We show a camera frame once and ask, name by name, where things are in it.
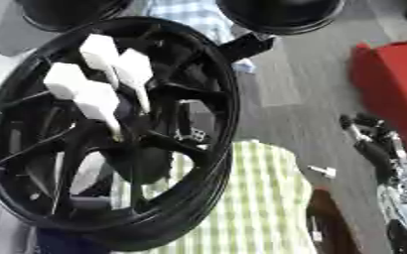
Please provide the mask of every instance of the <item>white object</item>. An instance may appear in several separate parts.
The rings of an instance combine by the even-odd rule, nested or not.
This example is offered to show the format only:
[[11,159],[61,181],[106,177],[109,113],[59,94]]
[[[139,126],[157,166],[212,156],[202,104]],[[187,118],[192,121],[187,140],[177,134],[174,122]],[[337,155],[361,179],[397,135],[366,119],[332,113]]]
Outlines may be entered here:
[[325,177],[329,179],[334,179],[337,176],[337,170],[334,168],[319,168],[315,166],[308,166],[309,170],[316,171],[322,173]]
[[108,83],[88,80],[84,89],[73,100],[83,115],[89,119],[103,121],[113,134],[115,141],[122,141],[120,124],[114,116],[119,104],[117,94]]
[[113,63],[118,78],[133,88],[145,113],[151,110],[145,84],[153,77],[150,59],[133,49],[128,49]]
[[112,87],[117,89],[119,81],[112,63],[118,59],[118,51],[112,37],[89,35],[79,50],[87,65],[104,71]]
[[323,242],[323,234],[320,231],[313,231],[312,238],[314,242]]
[[317,221],[314,216],[312,216],[312,239],[314,242],[323,242],[323,233],[318,229]]
[[43,83],[58,99],[73,99],[85,86],[86,76],[77,64],[54,63]]

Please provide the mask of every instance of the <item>white screw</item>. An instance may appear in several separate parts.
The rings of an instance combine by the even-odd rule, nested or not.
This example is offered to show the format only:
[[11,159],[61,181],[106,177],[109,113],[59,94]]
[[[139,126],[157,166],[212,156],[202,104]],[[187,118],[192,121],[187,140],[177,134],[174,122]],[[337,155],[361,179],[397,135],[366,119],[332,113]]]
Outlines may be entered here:
[[334,179],[337,176],[337,170],[334,168],[319,168],[315,166],[308,166],[309,170],[322,173],[328,179]]
[[314,216],[311,217],[312,219],[312,238],[314,242],[323,242],[323,232],[318,230],[317,221]]
[[89,35],[79,49],[90,68],[102,70],[114,89],[118,88],[118,78],[112,63],[118,59],[114,40],[109,36]]

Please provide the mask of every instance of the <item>wheel spoke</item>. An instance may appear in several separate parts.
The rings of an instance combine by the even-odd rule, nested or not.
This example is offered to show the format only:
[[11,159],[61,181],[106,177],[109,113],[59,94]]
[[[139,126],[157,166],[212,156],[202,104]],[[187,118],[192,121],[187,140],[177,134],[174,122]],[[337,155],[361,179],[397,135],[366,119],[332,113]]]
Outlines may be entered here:
[[156,131],[149,131],[148,134],[142,139],[142,145],[185,154],[189,156],[196,165],[199,166],[206,163],[208,157],[206,150],[197,146],[186,144]]
[[140,204],[145,201],[142,190],[142,165],[141,153],[138,147],[131,149],[131,207],[136,211]]
[[61,151],[63,149],[64,138],[71,134],[74,129],[75,128],[67,129],[62,133],[46,138],[42,141],[39,141],[37,144],[32,145],[20,152],[17,152],[4,159],[1,159],[0,167],[8,163],[20,161],[26,162],[27,160],[34,157]]
[[169,80],[172,76],[183,71],[185,68],[189,67],[192,63],[198,61],[198,59],[203,55],[203,51],[197,49],[189,52],[187,55],[178,60],[164,76],[165,80]]
[[210,91],[189,87],[179,83],[168,82],[156,87],[153,92],[159,96],[169,96],[176,100],[200,100],[215,110],[224,109],[227,96],[224,92]]
[[70,144],[65,150],[62,168],[59,173],[59,180],[53,195],[51,214],[56,215],[59,210],[67,211],[71,208],[70,187],[73,179],[85,157],[85,152],[81,148],[80,140]]
[[30,103],[39,103],[42,100],[51,99],[51,98],[53,98],[53,97],[49,91],[42,91],[42,92],[39,92],[36,94],[26,96],[21,99],[7,102],[1,106],[1,110],[6,110],[6,109],[10,109],[10,108],[22,106],[25,104],[30,104]]

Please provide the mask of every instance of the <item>plaid fabric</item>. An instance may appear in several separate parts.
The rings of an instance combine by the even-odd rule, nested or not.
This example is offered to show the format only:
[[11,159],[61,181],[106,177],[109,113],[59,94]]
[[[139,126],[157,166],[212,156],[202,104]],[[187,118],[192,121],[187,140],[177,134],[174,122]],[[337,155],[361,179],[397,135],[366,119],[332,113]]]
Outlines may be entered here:
[[[149,0],[142,13],[188,25],[218,45],[234,40],[232,22],[220,12],[214,0]],[[233,67],[248,73],[255,70],[248,59],[234,63]]]
[[[146,187],[145,194],[172,186],[192,164],[176,154],[171,181]],[[229,184],[211,214],[175,242],[140,253],[314,254],[306,227],[311,194],[289,151],[257,141],[234,143]],[[113,205],[128,206],[129,196],[130,185],[115,175]]]

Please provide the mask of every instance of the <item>black wheel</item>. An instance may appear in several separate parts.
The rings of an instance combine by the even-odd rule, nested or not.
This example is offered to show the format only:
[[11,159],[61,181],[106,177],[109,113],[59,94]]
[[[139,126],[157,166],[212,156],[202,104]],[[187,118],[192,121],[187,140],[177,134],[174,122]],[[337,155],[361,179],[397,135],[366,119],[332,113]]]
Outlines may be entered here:
[[[115,142],[103,123],[84,118],[73,103],[56,100],[42,84],[55,62],[79,64],[89,79],[104,81],[78,52],[91,33],[112,36],[120,53],[131,47],[151,60],[150,114],[140,113],[130,88],[117,90],[123,142]],[[205,148],[177,135],[178,129],[194,128],[191,102],[206,109]],[[178,113],[184,108],[185,114]],[[111,249],[166,244],[198,225],[223,192],[238,113],[229,62],[193,29],[141,17],[78,28],[35,51],[0,88],[0,202],[28,223],[78,232]],[[193,168],[169,190],[147,198],[142,187],[169,176],[173,152],[189,157]],[[72,192],[77,171],[91,154],[99,154],[131,184],[128,207],[110,205],[109,173]],[[110,239],[113,232],[126,232],[119,239],[128,244]]]

